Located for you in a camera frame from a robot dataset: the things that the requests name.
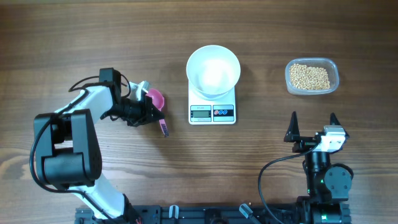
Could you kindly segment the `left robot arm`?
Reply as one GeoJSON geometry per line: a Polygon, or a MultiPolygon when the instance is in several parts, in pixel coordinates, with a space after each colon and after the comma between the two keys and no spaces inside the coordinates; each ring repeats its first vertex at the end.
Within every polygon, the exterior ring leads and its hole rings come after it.
{"type": "Polygon", "coordinates": [[[121,119],[138,127],[164,118],[148,96],[149,83],[138,84],[114,68],[86,77],[69,89],[79,95],[53,113],[34,119],[29,167],[34,182],[56,194],[73,194],[86,204],[75,223],[142,223],[127,196],[103,175],[95,123],[121,119]]]}

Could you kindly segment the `pink measuring scoop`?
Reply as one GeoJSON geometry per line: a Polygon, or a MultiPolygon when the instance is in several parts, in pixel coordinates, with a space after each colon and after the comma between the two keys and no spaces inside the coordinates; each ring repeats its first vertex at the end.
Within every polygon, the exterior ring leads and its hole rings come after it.
{"type": "MultiPolygon", "coordinates": [[[[147,94],[147,96],[152,98],[152,104],[159,110],[162,111],[162,108],[165,105],[165,99],[159,90],[151,88],[147,94]]],[[[167,125],[165,119],[159,120],[160,127],[165,137],[169,136],[169,130],[167,129],[167,125]]]]}

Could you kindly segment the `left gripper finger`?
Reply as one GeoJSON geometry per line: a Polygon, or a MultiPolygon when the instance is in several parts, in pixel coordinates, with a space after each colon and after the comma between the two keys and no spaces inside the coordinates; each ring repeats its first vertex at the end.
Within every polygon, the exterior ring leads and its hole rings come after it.
{"type": "Polygon", "coordinates": [[[132,126],[132,127],[138,127],[138,126],[142,126],[145,124],[149,124],[151,122],[154,122],[155,119],[152,117],[142,117],[142,118],[137,118],[137,119],[133,119],[133,118],[128,118],[127,119],[127,125],[128,126],[132,126]]]}
{"type": "Polygon", "coordinates": [[[145,96],[146,103],[146,118],[145,123],[156,122],[158,120],[164,119],[165,115],[163,112],[158,110],[152,102],[152,97],[145,96]]]}

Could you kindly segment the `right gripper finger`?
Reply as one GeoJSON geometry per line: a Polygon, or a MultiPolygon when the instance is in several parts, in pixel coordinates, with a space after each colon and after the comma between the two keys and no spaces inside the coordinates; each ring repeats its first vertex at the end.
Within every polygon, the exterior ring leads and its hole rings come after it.
{"type": "MultiPolygon", "coordinates": [[[[334,113],[331,113],[330,115],[330,124],[341,126],[340,122],[338,121],[338,118],[336,117],[336,114],[334,113]]],[[[349,139],[349,134],[347,133],[346,130],[345,130],[345,138],[349,139]]]]}
{"type": "Polygon", "coordinates": [[[298,124],[298,120],[297,120],[297,113],[295,111],[293,111],[291,119],[290,119],[289,127],[284,136],[284,142],[299,142],[299,141],[300,141],[300,131],[299,131],[299,124],[298,124]]]}

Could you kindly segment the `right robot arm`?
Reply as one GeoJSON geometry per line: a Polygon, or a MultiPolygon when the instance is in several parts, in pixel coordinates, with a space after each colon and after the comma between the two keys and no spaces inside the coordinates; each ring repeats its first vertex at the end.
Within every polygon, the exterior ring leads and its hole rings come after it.
{"type": "Polygon", "coordinates": [[[296,112],[292,113],[285,142],[294,144],[292,152],[303,154],[303,169],[307,178],[308,196],[296,202],[299,223],[351,223],[349,191],[354,177],[347,165],[331,163],[330,156],[343,149],[349,134],[336,115],[330,115],[329,125],[313,137],[300,135],[296,112]]]}

